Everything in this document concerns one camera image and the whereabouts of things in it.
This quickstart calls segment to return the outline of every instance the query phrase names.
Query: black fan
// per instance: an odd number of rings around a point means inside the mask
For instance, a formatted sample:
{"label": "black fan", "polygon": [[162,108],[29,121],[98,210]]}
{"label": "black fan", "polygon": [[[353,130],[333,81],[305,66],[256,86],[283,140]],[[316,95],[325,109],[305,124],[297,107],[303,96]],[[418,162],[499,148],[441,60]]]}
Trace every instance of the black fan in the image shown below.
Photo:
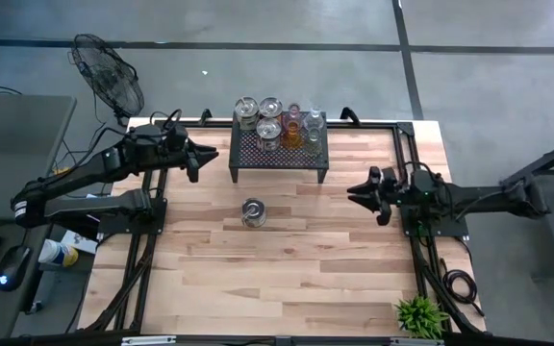
{"label": "black fan", "polygon": [[71,50],[74,64],[93,92],[121,118],[138,115],[144,107],[136,69],[122,60],[103,39],[91,34],[74,38]]}

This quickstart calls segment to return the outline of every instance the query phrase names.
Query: metal lid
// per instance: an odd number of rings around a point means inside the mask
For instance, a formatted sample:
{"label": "metal lid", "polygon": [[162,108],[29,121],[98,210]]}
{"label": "metal lid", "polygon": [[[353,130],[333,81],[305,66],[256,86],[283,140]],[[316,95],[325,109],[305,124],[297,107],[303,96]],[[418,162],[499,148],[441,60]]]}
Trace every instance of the metal lid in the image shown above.
{"label": "metal lid", "polygon": [[259,219],[264,214],[264,203],[250,198],[242,204],[242,214],[246,219]]}
{"label": "metal lid", "polygon": [[251,117],[258,112],[258,103],[251,97],[241,97],[235,104],[235,113],[241,117]]}
{"label": "metal lid", "polygon": [[282,110],[283,106],[281,104],[281,101],[279,101],[275,97],[266,97],[260,103],[260,114],[265,117],[275,117],[281,114]]}
{"label": "metal lid", "polygon": [[273,139],[281,134],[281,124],[277,119],[265,118],[258,122],[256,132],[263,139]]}

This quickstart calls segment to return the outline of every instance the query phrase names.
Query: computer mouse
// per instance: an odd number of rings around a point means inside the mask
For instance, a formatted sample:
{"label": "computer mouse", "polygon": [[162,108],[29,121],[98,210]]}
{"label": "computer mouse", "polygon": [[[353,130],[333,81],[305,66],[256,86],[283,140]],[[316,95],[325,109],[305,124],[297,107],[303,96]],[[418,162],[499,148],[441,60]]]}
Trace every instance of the computer mouse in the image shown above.
{"label": "computer mouse", "polygon": [[24,245],[11,247],[1,258],[0,289],[13,291],[23,282],[27,263],[31,257],[31,248]]}

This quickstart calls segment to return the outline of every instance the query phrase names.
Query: table leg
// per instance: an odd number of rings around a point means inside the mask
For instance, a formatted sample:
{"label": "table leg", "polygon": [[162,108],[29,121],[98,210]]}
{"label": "table leg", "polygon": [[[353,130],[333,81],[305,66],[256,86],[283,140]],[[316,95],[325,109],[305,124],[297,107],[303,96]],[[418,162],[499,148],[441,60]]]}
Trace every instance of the table leg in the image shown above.
{"label": "table leg", "polygon": [[326,177],[327,172],[328,172],[328,169],[318,169],[317,170],[317,183],[318,184],[324,183],[324,178]]}
{"label": "table leg", "polygon": [[230,168],[230,176],[232,177],[232,183],[238,183],[239,182],[239,169],[238,168]]}

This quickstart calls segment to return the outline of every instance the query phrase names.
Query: white container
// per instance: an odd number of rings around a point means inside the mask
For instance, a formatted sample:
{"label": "white container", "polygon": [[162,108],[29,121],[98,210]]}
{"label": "white container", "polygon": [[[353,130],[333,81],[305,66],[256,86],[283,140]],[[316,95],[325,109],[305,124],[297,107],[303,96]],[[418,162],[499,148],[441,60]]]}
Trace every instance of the white container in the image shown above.
{"label": "white container", "polygon": [[78,260],[78,251],[73,247],[61,244],[59,241],[46,239],[39,252],[38,262],[58,266],[70,266]]}

